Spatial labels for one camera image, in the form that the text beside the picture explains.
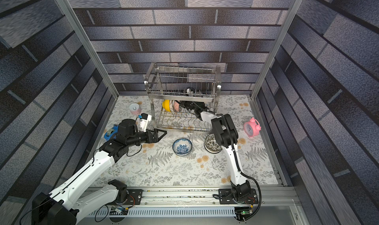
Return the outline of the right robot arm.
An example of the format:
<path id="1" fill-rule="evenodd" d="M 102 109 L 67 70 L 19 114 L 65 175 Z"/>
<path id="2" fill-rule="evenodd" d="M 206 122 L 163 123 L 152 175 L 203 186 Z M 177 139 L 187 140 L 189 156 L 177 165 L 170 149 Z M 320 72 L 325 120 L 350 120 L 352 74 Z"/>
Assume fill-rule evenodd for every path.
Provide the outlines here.
<path id="1" fill-rule="evenodd" d="M 251 186 L 248 177 L 243 173 L 238 155 L 238 132 L 229 114 L 217 114 L 205 107 L 202 102 L 181 101 L 179 105 L 195 114 L 204 122 L 212 125 L 216 143 L 226 155 L 231 175 L 231 194 L 236 202 L 243 202 L 250 196 Z"/>

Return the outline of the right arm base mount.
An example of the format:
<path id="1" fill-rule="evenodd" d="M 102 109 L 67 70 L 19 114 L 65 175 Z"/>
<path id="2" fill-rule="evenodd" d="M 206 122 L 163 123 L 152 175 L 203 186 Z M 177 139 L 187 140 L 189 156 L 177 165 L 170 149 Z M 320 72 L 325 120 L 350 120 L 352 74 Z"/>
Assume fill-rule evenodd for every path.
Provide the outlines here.
<path id="1" fill-rule="evenodd" d="M 259 204 L 259 198 L 255 189 L 251 189 L 246 195 L 233 194 L 230 188 L 219 189 L 216 195 L 220 204 Z"/>

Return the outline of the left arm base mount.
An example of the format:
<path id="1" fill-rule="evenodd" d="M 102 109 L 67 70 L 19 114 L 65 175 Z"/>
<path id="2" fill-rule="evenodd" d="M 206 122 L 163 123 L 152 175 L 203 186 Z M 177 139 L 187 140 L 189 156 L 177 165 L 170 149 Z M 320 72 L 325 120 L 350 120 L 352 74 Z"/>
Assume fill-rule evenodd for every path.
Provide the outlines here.
<path id="1" fill-rule="evenodd" d="M 140 205 L 142 200 L 143 190 L 141 189 L 132 189 L 128 190 L 128 196 L 126 199 L 120 203 L 122 207 L 130 207 L 135 205 Z"/>

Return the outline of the yellow bowl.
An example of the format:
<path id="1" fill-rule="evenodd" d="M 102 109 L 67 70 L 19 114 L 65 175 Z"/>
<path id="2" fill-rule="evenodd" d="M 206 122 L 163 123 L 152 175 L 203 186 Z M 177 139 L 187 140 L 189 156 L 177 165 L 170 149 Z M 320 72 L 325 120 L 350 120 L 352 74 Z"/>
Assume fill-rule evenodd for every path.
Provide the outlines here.
<path id="1" fill-rule="evenodd" d="M 167 112 L 171 112 L 171 107 L 172 107 L 172 103 L 170 100 L 164 100 L 163 103 L 162 103 L 162 107 L 165 111 Z"/>

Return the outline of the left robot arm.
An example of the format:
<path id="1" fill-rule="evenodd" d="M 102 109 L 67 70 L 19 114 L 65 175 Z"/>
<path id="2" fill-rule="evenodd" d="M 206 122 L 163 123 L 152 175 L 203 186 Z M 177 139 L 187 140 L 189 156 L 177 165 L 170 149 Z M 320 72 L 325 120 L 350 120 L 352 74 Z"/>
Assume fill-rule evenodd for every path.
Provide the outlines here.
<path id="1" fill-rule="evenodd" d="M 86 197 L 82 195 L 104 171 L 127 155 L 129 147 L 157 143 L 167 134 L 165 130 L 147 129 L 149 115 L 142 114 L 138 119 L 138 123 L 134 119 L 124 119 L 114 125 L 104 135 L 106 142 L 94 152 L 88 163 L 48 194 L 37 195 L 32 202 L 31 223 L 76 225 L 108 203 L 125 202 L 129 197 L 127 185 L 118 180 L 111 180 Z"/>

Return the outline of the brown patterned bowl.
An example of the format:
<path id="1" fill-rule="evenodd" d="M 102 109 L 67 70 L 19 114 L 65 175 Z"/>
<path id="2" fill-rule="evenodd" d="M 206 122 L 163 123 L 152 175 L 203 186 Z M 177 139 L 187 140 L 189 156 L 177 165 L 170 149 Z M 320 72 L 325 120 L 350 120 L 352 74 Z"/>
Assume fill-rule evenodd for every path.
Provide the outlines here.
<path id="1" fill-rule="evenodd" d="M 169 104 L 170 104 L 170 111 L 173 113 L 176 113 L 177 112 L 177 102 L 175 100 L 170 100 Z"/>

